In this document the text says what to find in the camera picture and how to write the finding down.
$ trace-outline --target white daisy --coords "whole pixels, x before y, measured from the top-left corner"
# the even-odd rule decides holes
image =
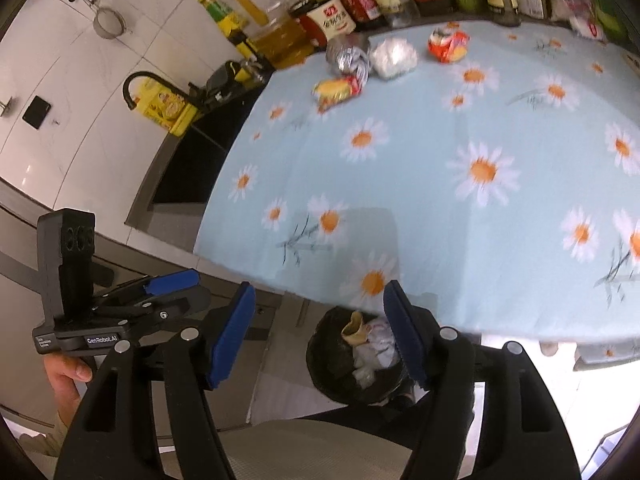
[[[604,67],[602,63],[598,63],[597,61],[589,63],[587,65],[587,70],[589,70],[591,73],[594,73],[598,77],[604,74]]]
[[[453,66],[451,71],[465,90],[475,90],[478,95],[484,95],[484,86],[495,91],[500,85],[500,76],[492,67],[482,68],[478,63],[466,62]]]
[[[380,121],[369,118],[364,124],[354,124],[342,138],[340,156],[349,162],[358,162],[376,158],[376,146],[389,142],[386,126]]]
[[[450,112],[459,112],[469,108],[473,103],[471,94],[453,91],[442,98],[442,106]]]
[[[562,223],[562,231],[566,233],[562,240],[565,251],[571,249],[571,256],[582,262],[590,262],[595,258],[600,245],[600,235],[594,227],[590,216],[586,216],[581,207],[569,211]]]
[[[240,170],[238,176],[233,179],[233,186],[231,187],[231,192],[229,193],[229,199],[236,202],[239,197],[246,196],[247,190],[251,190],[254,188],[255,179],[258,176],[258,168],[252,166],[251,164],[245,166]]]
[[[346,282],[340,286],[340,295],[348,298],[350,306],[368,312],[382,313],[385,285],[398,278],[398,261],[386,254],[375,257],[373,251],[369,259],[354,258],[351,272]]]
[[[270,123],[275,123],[277,121],[283,120],[287,116],[287,112],[291,108],[291,103],[281,101],[276,105],[273,105],[269,108],[267,113],[267,117],[269,118]]]
[[[344,212],[348,206],[343,202],[329,205],[324,193],[320,198],[311,197],[307,204],[309,213],[318,219],[318,241],[341,245],[346,241]]]
[[[287,203],[277,198],[271,202],[267,209],[264,210],[264,216],[262,217],[262,225],[273,231],[277,231],[280,228],[280,222],[287,219]]]
[[[575,86],[563,83],[559,75],[540,76],[536,79],[536,85],[540,89],[540,96],[549,105],[553,105],[556,108],[564,105],[573,112],[580,104],[580,98],[577,95]]]
[[[632,263],[635,267],[640,267],[640,219],[633,220],[622,209],[613,213],[613,223],[623,243],[629,246]]]
[[[468,151],[458,148],[458,160],[448,162],[447,167],[459,170],[456,181],[462,181],[456,188],[456,197],[465,200],[474,191],[478,195],[478,205],[485,207],[489,202],[489,195],[495,196],[502,205],[507,205],[509,199],[504,189],[517,191],[519,171],[511,169],[512,156],[501,156],[502,148],[496,148],[491,154],[482,142],[478,148],[472,142]]]
[[[607,149],[616,154],[616,167],[629,176],[640,174],[640,151],[632,137],[616,123],[607,124],[605,130]]]

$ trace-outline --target black faucet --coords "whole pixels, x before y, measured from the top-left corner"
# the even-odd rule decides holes
[[[158,81],[160,84],[166,86],[169,90],[171,90],[171,92],[173,92],[174,94],[178,94],[180,97],[183,97],[185,101],[195,106],[198,110],[202,110],[203,103],[200,100],[190,96],[189,94],[187,94],[187,92],[180,90],[177,86],[169,83],[166,79],[160,77],[158,74],[147,72],[146,70],[143,70],[141,72],[134,72],[124,80],[124,84],[122,85],[122,96],[124,97],[124,101],[127,103],[129,110],[135,110],[137,106],[136,102],[131,97],[131,93],[129,92],[129,85],[135,78],[145,76]]]

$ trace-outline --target snack wrapper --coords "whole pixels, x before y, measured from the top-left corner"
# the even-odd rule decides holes
[[[429,37],[427,48],[439,62],[452,63],[466,56],[469,36],[462,30],[436,28]]]
[[[342,76],[321,81],[315,86],[313,94],[318,99],[320,112],[362,93],[371,70],[368,49],[369,40],[358,34],[329,40],[326,60]]]
[[[360,95],[362,88],[362,83],[355,75],[325,79],[314,88],[314,96],[318,99],[318,110],[325,112],[332,106],[356,97]]]

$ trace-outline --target black trash bin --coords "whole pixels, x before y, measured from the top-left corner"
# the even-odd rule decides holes
[[[391,368],[376,371],[375,382],[366,389],[358,386],[352,372],[353,349],[340,336],[353,310],[336,306],[316,327],[306,346],[306,367],[314,386],[331,400],[342,404],[375,404],[385,400],[407,377],[402,360]],[[375,319],[363,314],[364,322]]]

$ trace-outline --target table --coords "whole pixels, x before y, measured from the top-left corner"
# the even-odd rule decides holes
[[[640,335],[640,79],[613,44],[526,23],[401,36],[418,67],[318,112],[323,54],[276,73],[195,252],[315,301],[382,311],[400,280],[440,324],[544,340]]]

